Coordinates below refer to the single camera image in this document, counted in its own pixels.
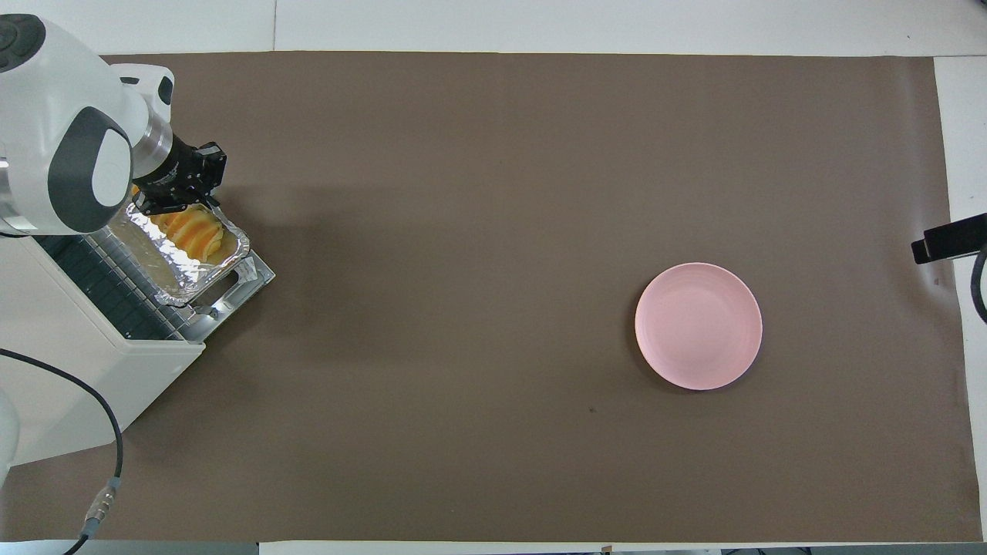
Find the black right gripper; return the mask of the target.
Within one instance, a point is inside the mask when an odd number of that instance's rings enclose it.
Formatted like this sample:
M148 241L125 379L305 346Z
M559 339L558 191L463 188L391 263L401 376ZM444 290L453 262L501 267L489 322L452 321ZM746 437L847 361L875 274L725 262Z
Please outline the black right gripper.
M972 256L986 245L987 214L978 214L938 226L935 231L924 231L920 239L911 243L911 252L916 264L928 264Z

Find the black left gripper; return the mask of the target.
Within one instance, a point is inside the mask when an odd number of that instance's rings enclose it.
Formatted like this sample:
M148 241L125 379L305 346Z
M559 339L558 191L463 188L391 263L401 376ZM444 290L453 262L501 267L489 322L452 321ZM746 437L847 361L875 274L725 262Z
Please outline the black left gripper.
M220 201L213 190L223 180L226 162L227 154L215 142L193 148L173 136L146 156L146 192L135 193L135 210L145 217L177 212L177 203L216 210Z

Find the sliced yellow bread loaf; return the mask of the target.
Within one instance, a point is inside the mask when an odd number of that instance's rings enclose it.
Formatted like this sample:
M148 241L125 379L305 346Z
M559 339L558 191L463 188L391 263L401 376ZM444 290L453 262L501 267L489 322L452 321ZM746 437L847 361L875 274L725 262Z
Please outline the sliced yellow bread loaf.
M196 203L181 212L152 215L152 224L191 259L208 262L221 246L225 227L204 205Z

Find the aluminium foil tray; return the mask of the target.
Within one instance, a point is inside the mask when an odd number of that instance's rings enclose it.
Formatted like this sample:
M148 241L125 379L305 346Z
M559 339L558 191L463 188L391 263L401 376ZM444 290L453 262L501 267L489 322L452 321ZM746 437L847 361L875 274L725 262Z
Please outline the aluminium foil tray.
M200 262L177 249L149 217L124 204L110 221L108 231L123 242L139 266L157 288L156 298L163 304L184 306L205 289L224 277L251 250L250 239L232 224L220 208L211 211L225 227L219 251Z

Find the metal oven rack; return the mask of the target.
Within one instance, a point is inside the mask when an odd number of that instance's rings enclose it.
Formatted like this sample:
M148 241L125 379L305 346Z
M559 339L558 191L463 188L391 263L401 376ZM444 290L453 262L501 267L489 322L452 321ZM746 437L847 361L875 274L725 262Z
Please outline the metal oven rack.
M127 340L185 339L175 310L157 301L150 278L110 232L34 239L120 336Z

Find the white toaster oven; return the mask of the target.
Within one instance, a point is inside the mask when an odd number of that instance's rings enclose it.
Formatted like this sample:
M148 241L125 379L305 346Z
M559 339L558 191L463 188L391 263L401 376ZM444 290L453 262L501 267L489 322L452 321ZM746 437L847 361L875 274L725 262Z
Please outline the white toaster oven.
M0 351L49 363L133 424L204 351L189 341L127 340L34 238L0 237ZM78 384L0 355L0 393L19 424L16 465L109 445L101 404Z

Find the pink round plate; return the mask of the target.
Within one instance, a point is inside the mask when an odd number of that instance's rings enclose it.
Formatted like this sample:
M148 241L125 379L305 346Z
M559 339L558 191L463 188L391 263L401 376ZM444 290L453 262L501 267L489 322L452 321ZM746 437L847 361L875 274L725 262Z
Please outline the pink round plate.
M706 262L657 274L638 296L632 329L657 376L697 392L737 382L763 343L763 316L751 289L736 274Z

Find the brown table mat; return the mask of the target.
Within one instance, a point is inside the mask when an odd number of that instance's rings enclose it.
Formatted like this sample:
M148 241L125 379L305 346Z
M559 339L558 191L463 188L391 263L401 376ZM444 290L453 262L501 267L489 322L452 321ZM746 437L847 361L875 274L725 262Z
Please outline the brown table mat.
M976 541L930 59L144 55L275 279L126 431L113 540ZM754 365L632 319L724 267Z

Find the glass oven door metal frame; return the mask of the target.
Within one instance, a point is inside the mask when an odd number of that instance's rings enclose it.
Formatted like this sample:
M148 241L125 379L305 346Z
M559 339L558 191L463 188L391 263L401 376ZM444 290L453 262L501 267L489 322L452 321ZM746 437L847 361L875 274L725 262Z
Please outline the glass oven door metal frame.
M244 257L184 309L187 315L177 329L180 336L190 343L204 343L274 278L275 273L256 253Z

